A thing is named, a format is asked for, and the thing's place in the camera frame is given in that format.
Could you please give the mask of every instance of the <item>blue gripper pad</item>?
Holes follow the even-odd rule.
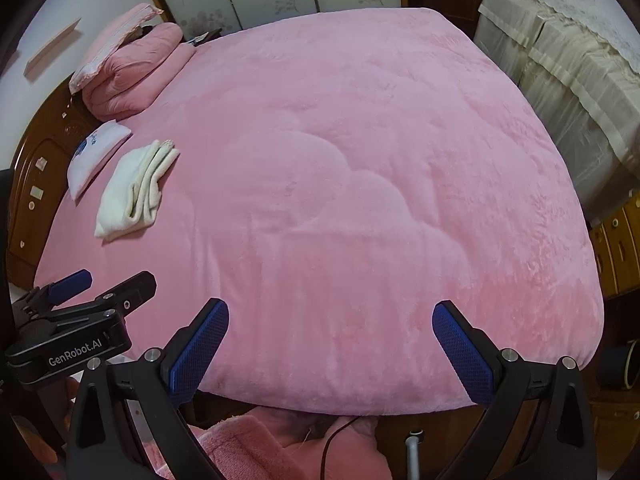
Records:
[[[494,400],[494,373],[472,343],[471,334],[465,333],[444,303],[437,304],[433,310],[431,325],[471,401],[485,406],[491,404]]]
[[[193,397],[228,326],[226,303],[212,298],[191,324],[178,330],[165,347],[161,373],[175,408]]]
[[[86,269],[78,270],[59,282],[51,283],[48,294],[49,303],[54,306],[63,304],[87,290],[91,283],[91,273]]]

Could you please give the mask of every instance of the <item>beige cloth cover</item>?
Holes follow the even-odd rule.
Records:
[[[558,147],[592,224],[640,187],[640,76],[605,40],[537,0],[482,0],[475,43]]]

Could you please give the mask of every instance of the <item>wooden headboard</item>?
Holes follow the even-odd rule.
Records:
[[[65,79],[47,97],[24,132],[12,168],[6,270],[9,281],[33,286],[53,217],[66,191],[66,169],[76,148],[100,121]]]

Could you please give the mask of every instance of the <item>pink blanket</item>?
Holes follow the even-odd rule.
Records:
[[[111,54],[82,89],[82,100],[101,121],[119,121],[151,106],[195,51],[180,43],[175,23],[160,23],[145,37]]]
[[[391,480],[386,459],[376,448],[374,417],[339,417],[321,438],[312,434],[316,418],[309,413],[258,407],[207,431],[191,431],[226,480],[318,480],[328,439],[350,423],[335,435],[327,450],[326,477]],[[156,444],[146,445],[145,450],[156,472],[173,479]]]
[[[499,347],[593,356],[603,306],[562,158],[516,86],[441,15],[284,20],[196,53],[78,206],[65,196],[36,282],[83,267],[92,298],[147,269],[130,354],[210,297],[230,326],[201,389],[307,412],[470,403],[431,330],[450,299]],[[156,224],[93,238],[120,154],[173,139]]]

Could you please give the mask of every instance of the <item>white pillowcase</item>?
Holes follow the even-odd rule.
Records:
[[[102,124],[80,143],[66,170],[71,198],[78,200],[94,176],[130,136],[131,130],[114,120]]]

